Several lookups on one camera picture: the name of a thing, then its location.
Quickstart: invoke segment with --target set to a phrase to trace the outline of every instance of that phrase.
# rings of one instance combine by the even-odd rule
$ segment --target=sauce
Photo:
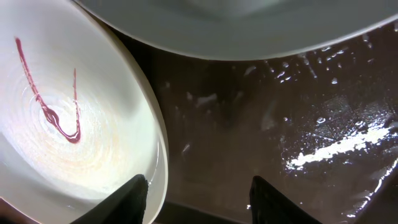
[[[26,63],[26,59],[24,56],[24,52],[22,51],[22,44],[21,40],[19,38],[15,38],[15,42],[17,44],[18,48],[18,53],[19,53],[19,58],[21,59],[22,66],[24,67],[25,71],[25,76],[27,78],[27,81],[29,82],[30,88],[33,91],[33,94],[36,97],[36,101],[38,101],[42,107],[42,110],[44,112],[44,116],[47,119],[47,121],[54,125],[54,127],[70,142],[70,143],[78,143],[80,140],[80,120],[79,120],[79,107],[77,103],[77,93],[76,93],[76,69],[73,71],[73,89],[75,91],[74,94],[74,102],[76,105],[76,132],[69,135],[65,133],[62,128],[60,127],[60,118],[58,117],[57,113],[54,110],[51,110],[45,103],[43,98],[40,96],[39,91],[37,91],[37,88],[35,86],[35,83],[33,81],[32,75],[30,74],[29,68]]]

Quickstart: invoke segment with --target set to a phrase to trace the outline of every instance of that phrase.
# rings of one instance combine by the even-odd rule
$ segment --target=brown countertop
[[[369,223],[398,220],[394,24],[252,62],[188,58],[118,36],[163,112],[168,201],[249,223],[251,179],[260,175],[324,224],[353,223],[376,202],[382,222]]]

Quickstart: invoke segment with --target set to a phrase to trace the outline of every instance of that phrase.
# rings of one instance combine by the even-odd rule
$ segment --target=red sauce streak
[[[19,58],[21,59],[22,66],[24,67],[25,75],[27,78],[27,81],[29,82],[29,85],[33,91],[33,94],[36,96],[36,101],[38,101],[43,109],[44,116],[47,119],[47,121],[54,125],[54,127],[63,135],[65,138],[70,142],[70,143],[77,143],[80,140],[80,122],[79,122],[79,107],[77,105],[77,93],[76,93],[76,69],[73,71],[73,89],[75,90],[75,105],[76,105],[76,132],[74,134],[67,134],[64,131],[62,131],[62,128],[60,127],[60,118],[56,114],[54,110],[51,110],[45,103],[43,98],[40,96],[39,91],[37,91],[37,88],[35,86],[35,83],[33,82],[32,75],[30,74],[29,68],[26,64],[26,59],[24,56],[24,52],[22,51],[22,45],[21,45],[21,40],[19,38],[15,38],[15,42],[17,44],[18,52],[19,52]]]

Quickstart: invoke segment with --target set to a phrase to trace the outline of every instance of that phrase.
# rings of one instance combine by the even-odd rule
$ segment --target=red stain
[[[48,108],[48,106],[44,103],[43,98],[40,96],[39,91],[37,91],[37,88],[35,86],[35,83],[33,82],[32,75],[30,74],[29,68],[26,64],[24,52],[22,51],[22,45],[21,45],[21,40],[19,38],[15,38],[15,42],[17,44],[18,52],[19,52],[19,58],[21,59],[22,66],[24,67],[25,75],[27,78],[27,81],[29,82],[29,85],[33,91],[33,94],[36,96],[36,101],[38,101],[43,109],[44,116],[47,119],[49,123],[54,125],[54,127],[63,135],[65,138],[71,142],[71,143],[77,143],[80,140],[80,121],[79,121],[79,107],[77,105],[77,93],[76,93],[76,69],[73,71],[73,89],[75,91],[75,105],[76,105],[76,132],[69,135],[62,131],[62,128],[60,127],[60,118],[56,114],[54,110],[51,110]]]

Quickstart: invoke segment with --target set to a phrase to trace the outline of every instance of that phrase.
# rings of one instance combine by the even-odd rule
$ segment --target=dish
[[[0,7],[0,197],[38,222],[70,223],[144,174],[152,223],[167,137],[131,54],[73,2]]]
[[[398,19],[395,0],[77,0],[154,47],[209,60],[257,60],[325,47]]]

